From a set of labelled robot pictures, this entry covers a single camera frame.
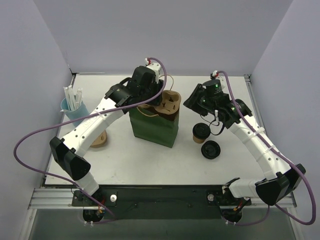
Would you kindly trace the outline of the single brown pulp cup carrier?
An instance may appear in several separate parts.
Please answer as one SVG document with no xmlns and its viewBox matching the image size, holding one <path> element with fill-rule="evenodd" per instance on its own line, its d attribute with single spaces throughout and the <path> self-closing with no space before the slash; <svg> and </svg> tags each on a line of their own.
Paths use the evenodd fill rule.
<svg viewBox="0 0 320 240">
<path fill-rule="evenodd" d="M 162 92 L 162 102 L 158 106 L 144 104 L 140 108 L 146 110 L 149 116 L 159 115 L 160 117 L 174 121 L 179 114 L 182 97 L 177 91 L 164 90 Z"/>
</svg>

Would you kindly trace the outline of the brown paper coffee cup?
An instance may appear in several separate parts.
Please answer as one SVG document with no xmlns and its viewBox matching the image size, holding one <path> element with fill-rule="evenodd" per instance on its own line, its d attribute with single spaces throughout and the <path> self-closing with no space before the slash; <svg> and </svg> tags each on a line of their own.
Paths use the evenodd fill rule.
<svg viewBox="0 0 320 240">
<path fill-rule="evenodd" d="M 193 140 L 197 144 L 202 144 L 210 135 L 210 127 L 203 122 L 197 123 L 192 128 Z"/>
</svg>

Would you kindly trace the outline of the green paper bag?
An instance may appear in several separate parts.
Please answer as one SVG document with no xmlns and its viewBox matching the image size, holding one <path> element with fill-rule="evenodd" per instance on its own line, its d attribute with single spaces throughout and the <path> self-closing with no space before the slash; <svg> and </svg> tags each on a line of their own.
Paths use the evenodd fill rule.
<svg viewBox="0 0 320 240">
<path fill-rule="evenodd" d="M 156 114 L 148 115 L 150 112 L 141 109 L 140 106 L 129 110 L 133 135 L 136 138 L 172 148 L 179 130 L 180 110 L 175 120 L 170 121 Z"/>
</svg>

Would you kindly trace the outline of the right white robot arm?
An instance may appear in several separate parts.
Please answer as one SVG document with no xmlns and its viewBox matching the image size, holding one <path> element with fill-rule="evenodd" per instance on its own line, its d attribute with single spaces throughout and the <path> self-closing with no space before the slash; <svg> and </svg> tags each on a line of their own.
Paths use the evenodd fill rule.
<svg viewBox="0 0 320 240">
<path fill-rule="evenodd" d="M 183 104 L 201 116 L 217 117 L 246 146 L 262 169 L 262 180 L 235 178 L 229 181 L 221 192 L 225 203 L 254 197 L 274 206 L 299 185 L 302 178 L 273 152 L 276 147 L 264 128 L 258 125 L 250 108 L 241 99 L 231 100 L 218 79 L 197 84 Z"/>
</svg>

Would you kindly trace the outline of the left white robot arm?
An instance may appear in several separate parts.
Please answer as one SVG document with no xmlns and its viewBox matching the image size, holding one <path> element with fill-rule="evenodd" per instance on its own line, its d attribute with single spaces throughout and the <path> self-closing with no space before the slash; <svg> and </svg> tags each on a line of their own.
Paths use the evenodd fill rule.
<svg viewBox="0 0 320 240">
<path fill-rule="evenodd" d="M 55 162 L 85 191 L 83 199 L 89 205 L 100 203 L 102 193 L 90 172 L 90 163 L 84 159 L 87 150 L 103 131 L 127 112 L 123 106 L 161 102 L 161 97 L 154 98 L 164 85 L 159 79 L 160 70 L 158 63 L 137 67 L 132 77 L 110 87 L 92 112 L 93 117 L 83 120 L 62 138 L 54 137 L 49 142 Z"/>
</svg>

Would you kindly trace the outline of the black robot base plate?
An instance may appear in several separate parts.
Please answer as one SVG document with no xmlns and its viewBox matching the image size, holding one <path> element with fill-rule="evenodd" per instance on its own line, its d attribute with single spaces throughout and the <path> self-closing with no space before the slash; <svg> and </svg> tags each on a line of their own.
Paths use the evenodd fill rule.
<svg viewBox="0 0 320 240">
<path fill-rule="evenodd" d="M 81 207 L 87 222 L 104 220 L 211 220 L 238 222 L 249 198 L 235 198 L 221 185 L 102 185 L 89 198 L 73 193 L 73 207 Z"/>
</svg>

